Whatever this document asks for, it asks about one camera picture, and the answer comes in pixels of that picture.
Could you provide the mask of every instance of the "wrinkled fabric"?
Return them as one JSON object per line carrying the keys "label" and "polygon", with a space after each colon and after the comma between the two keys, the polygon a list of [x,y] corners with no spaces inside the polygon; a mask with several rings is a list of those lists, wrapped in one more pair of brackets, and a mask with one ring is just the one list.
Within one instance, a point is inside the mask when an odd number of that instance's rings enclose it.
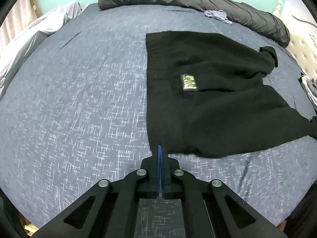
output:
{"label": "wrinkled fabric", "polygon": [[315,110],[317,110],[317,83],[307,75],[300,78],[301,86],[306,92]]}
{"label": "wrinkled fabric", "polygon": [[205,16],[207,16],[208,18],[213,18],[213,19],[216,19],[216,20],[220,20],[224,23],[227,23],[229,25],[233,25],[233,22],[228,20],[227,19],[227,14],[222,11],[222,10],[219,10],[219,11],[205,11],[204,12]]}
{"label": "wrinkled fabric", "polygon": [[68,3],[33,21],[10,41],[0,58],[0,100],[15,74],[35,49],[80,13],[78,2]]}
{"label": "wrinkled fabric", "polygon": [[173,5],[201,12],[223,10],[227,13],[229,20],[274,40],[282,47],[287,47],[290,41],[289,31],[279,18],[243,2],[231,0],[98,0],[101,10],[137,4]]}

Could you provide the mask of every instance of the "grey bedding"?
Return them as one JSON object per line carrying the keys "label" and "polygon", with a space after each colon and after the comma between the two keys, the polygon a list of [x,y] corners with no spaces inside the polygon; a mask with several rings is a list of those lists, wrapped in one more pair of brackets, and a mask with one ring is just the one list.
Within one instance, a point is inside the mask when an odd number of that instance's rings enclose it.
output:
{"label": "grey bedding", "polygon": [[268,12],[259,11],[243,2],[231,0],[98,0],[98,6],[101,10],[137,4],[174,5],[202,12],[223,10],[227,13],[229,20],[271,38],[282,47],[287,47],[290,40],[289,31],[279,18]]}
{"label": "grey bedding", "polygon": [[[145,34],[215,32],[253,49],[273,46],[279,66],[264,79],[300,114],[315,116],[301,69],[274,41],[234,23],[174,6],[90,5],[26,60],[0,102],[0,187],[37,227],[98,180],[122,179],[150,156]],[[221,159],[174,155],[197,178],[223,180],[277,225],[317,179],[317,141]],[[179,201],[142,201],[136,237],[184,237]]]}

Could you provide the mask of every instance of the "clothing pile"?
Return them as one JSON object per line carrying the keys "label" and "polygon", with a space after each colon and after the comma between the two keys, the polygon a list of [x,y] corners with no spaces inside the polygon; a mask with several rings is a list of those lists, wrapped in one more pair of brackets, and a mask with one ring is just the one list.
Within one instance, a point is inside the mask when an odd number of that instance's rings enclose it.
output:
{"label": "clothing pile", "polygon": [[317,111],[317,82],[314,79],[311,79],[307,75],[302,73],[302,76],[299,78],[302,88],[306,92],[309,100],[313,104],[314,109]]}
{"label": "clothing pile", "polygon": [[220,20],[224,23],[227,23],[229,25],[233,25],[233,22],[227,19],[227,14],[226,12],[219,10],[219,11],[210,11],[207,10],[204,12],[205,16],[207,16],[208,18],[213,18],[216,20]]}

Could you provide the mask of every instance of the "tufted headboard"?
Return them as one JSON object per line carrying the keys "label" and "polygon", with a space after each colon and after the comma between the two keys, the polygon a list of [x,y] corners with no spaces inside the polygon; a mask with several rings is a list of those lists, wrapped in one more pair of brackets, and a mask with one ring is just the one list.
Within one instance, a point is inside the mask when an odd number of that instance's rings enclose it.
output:
{"label": "tufted headboard", "polygon": [[317,47],[313,37],[291,32],[291,41],[286,49],[308,77],[317,79]]}
{"label": "tufted headboard", "polygon": [[317,26],[292,14],[281,17],[281,5],[279,1],[273,15],[280,18],[290,32],[290,42],[286,49],[296,59],[304,74],[317,79]]}

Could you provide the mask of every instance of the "curtain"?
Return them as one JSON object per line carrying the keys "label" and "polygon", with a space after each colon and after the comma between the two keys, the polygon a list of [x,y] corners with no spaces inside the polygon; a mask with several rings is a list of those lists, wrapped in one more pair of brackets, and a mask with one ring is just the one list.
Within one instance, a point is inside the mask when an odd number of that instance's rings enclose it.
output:
{"label": "curtain", "polygon": [[14,4],[0,27],[0,56],[6,45],[36,18],[30,0],[18,0]]}

